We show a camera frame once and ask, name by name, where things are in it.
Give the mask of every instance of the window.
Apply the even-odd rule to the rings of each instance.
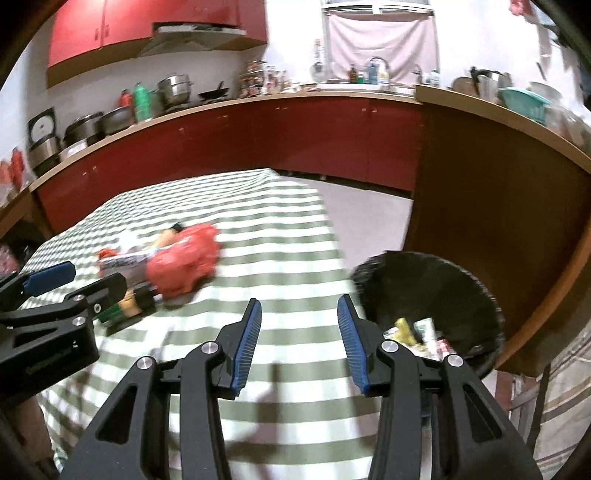
[[[439,68],[429,0],[325,0],[322,8],[328,78],[346,81],[351,64],[363,69],[372,57],[386,60],[395,83],[411,85],[417,80],[413,72]]]

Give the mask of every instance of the green and white tablecloth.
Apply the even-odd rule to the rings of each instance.
[[[70,260],[77,274],[25,306],[61,301],[94,281],[97,252],[115,245],[122,230],[147,243],[175,222],[218,228],[215,279],[180,309],[161,310],[108,337],[96,328],[100,359],[40,394],[56,449],[71,452],[138,357],[184,357],[240,320],[255,297],[263,317],[248,383],[236,401],[220,400],[233,478],[366,478],[379,404],[361,397],[349,378],[336,305],[353,285],[316,190],[254,170],[122,193],[33,255],[26,270]],[[178,442],[178,407],[173,396],[171,445]],[[172,478],[180,478],[174,447],[170,463]]]

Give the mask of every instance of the lower cabinet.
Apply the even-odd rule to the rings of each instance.
[[[301,96],[162,121],[89,153],[35,192],[56,232],[115,195],[164,181],[270,167],[412,191],[421,106]]]

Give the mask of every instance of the green plastic bowl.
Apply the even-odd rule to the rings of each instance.
[[[499,97],[509,110],[526,116],[539,124],[546,124],[545,106],[548,105],[550,101],[544,97],[514,87],[499,89]]]

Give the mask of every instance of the upper cabinet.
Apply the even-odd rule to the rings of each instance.
[[[69,0],[53,24],[49,66],[102,46],[104,0]]]
[[[216,47],[246,50],[267,42],[265,0],[68,0],[51,35],[47,85],[137,57],[153,24],[207,23],[238,27],[246,35]]]

